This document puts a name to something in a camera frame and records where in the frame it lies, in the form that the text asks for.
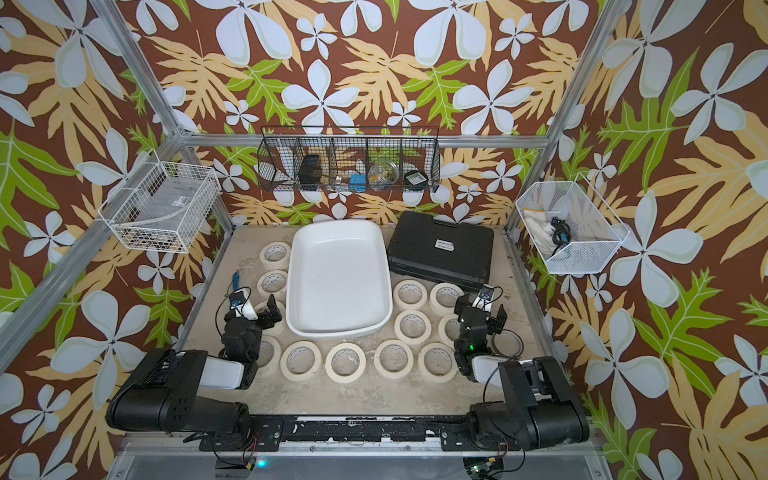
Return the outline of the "masking tape roll twelve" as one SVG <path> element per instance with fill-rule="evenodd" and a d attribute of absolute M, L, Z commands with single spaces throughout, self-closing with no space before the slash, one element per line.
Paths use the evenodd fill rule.
<path fill-rule="evenodd" d="M 454 343 L 460 336 L 460 322 L 455 314 L 446 315 L 438 324 L 438 336 L 442 344 L 454 350 Z"/>

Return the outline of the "masking tape roll four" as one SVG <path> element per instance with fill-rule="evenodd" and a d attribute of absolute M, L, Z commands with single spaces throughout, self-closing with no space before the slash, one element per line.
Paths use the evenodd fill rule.
<path fill-rule="evenodd" d="M 454 313 L 458 299 L 463 295 L 462 288 L 455 284 L 448 282 L 436 284 L 429 294 L 430 308 L 440 317 L 451 315 Z"/>

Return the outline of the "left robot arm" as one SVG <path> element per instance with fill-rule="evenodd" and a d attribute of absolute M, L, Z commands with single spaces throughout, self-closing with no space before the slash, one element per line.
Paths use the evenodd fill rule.
<path fill-rule="evenodd" d="M 141 360 L 111 399 L 107 424 L 128 432 L 193 432 L 243 438 L 250 431 L 248 408 L 198 395 L 202 387 L 249 388 L 259 370 L 263 331 L 282 321 L 274 295 L 253 315 L 225 315 L 222 350 L 155 349 Z"/>

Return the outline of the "masking tape roll ten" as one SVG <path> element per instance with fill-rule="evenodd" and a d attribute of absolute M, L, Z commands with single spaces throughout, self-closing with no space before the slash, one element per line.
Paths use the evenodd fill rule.
<path fill-rule="evenodd" d="M 326 356 L 325 370 L 328 377 L 337 384 L 352 384 L 358 381 L 367 366 L 362 348 L 354 343 L 340 343 Z"/>

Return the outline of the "masking tape roll seven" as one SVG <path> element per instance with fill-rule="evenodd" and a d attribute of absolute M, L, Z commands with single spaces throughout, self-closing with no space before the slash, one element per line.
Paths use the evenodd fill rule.
<path fill-rule="evenodd" d="M 420 310 L 428 300 L 426 287 L 412 279 L 398 282 L 392 291 L 395 306 L 399 310 Z"/>

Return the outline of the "masking tape roll three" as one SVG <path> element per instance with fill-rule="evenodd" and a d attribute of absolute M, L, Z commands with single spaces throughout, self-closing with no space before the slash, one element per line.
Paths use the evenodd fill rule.
<path fill-rule="evenodd" d="M 286 315 L 285 305 L 282 302 L 280 302 L 280 301 L 277 301 L 276 305 L 277 305 L 278 310 L 280 312 L 281 320 L 279 322 L 276 322 L 273 327 L 268 328 L 268 329 L 264 329 L 263 330 L 263 334 L 264 335 L 276 337 L 276 336 L 280 335 L 286 329 L 287 324 L 286 324 L 286 319 L 285 319 L 285 315 Z M 266 307 L 267 307 L 267 302 L 266 301 L 262 301 L 262 302 L 258 303 L 254 307 L 254 309 L 255 309 L 256 312 L 259 312 L 259 311 L 263 310 Z"/>

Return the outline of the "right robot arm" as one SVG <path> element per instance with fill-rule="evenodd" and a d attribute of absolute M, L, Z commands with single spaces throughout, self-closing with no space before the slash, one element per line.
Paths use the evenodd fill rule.
<path fill-rule="evenodd" d="M 504 332 L 507 312 L 491 307 L 489 293 L 464 294 L 454 306 L 457 370 L 483 386 L 481 401 L 467 414 L 468 439 L 478 449 L 513 444 L 524 451 L 587 441 L 587 415 L 555 358 L 493 353 L 490 339 Z"/>

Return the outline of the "masking tape roll two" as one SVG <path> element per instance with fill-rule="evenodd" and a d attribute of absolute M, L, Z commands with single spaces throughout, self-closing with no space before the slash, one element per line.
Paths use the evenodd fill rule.
<path fill-rule="evenodd" d="M 291 246 L 287 242 L 276 241 L 265 245 L 259 259 L 267 271 L 286 271 L 290 264 Z"/>

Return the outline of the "masking tape roll six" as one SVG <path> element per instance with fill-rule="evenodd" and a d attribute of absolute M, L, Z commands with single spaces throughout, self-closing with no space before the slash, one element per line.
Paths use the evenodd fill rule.
<path fill-rule="evenodd" d="M 418 346 L 425 343 L 431 336 L 432 324 L 423 312 L 404 310 L 395 319 L 394 331 L 400 341 Z"/>

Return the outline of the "masking tape roll nine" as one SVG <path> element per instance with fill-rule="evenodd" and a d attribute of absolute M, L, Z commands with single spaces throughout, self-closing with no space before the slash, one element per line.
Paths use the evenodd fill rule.
<path fill-rule="evenodd" d="M 282 375 L 290 382 L 307 383 L 314 380 L 322 367 L 319 347 L 310 341 L 297 341 L 289 345 L 280 359 Z"/>

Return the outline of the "white plastic storage box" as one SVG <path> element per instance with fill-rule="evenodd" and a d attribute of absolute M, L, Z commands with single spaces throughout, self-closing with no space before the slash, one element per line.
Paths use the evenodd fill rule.
<path fill-rule="evenodd" d="M 286 322 L 315 340 L 352 339 L 380 330 L 393 313 L 380 227 L 361 219 L 300 228 L 292 240 Z"/>

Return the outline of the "masking tape roll five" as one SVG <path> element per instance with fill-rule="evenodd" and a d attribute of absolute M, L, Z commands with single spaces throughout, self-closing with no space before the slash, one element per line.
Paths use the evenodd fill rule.
<path fill-rule="evenodd" d="M 422 377 L 434 384 L 451 381 L 458 371 L 453 350 L 440 342 L 429 343 L 420 350 L 417 367 Z"/>

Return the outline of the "masking tape roll one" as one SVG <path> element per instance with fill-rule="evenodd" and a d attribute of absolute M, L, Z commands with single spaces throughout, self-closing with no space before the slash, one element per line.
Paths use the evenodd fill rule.
<path fill-rule="evenodd" d="M 288 273 L 283 270 L 271 270 L 264 273 L 257 281 L 258 293 L 264 298 L 274 296 L 277 301 L 287 297 Z"/>

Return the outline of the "masking tape roll eleven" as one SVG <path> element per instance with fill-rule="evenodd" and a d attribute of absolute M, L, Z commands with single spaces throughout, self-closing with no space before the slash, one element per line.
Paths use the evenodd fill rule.
<path fill-rule="evenodd" d="M 414 367 L 413 352 L 400 340 L 385 340 L 374 353 L 374 367 L 383 378 L 399 382 L 406 378 Z"/>

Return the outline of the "masking tape roll eight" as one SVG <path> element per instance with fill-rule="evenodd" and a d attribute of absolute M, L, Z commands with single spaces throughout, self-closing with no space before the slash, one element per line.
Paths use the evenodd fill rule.
<path fill-rule="evenodd" d="M 280 367 L 282 346 L 275 337 L 263 336 L 257 360 L 257 378 L 266 378 L 277 372 Z"/>

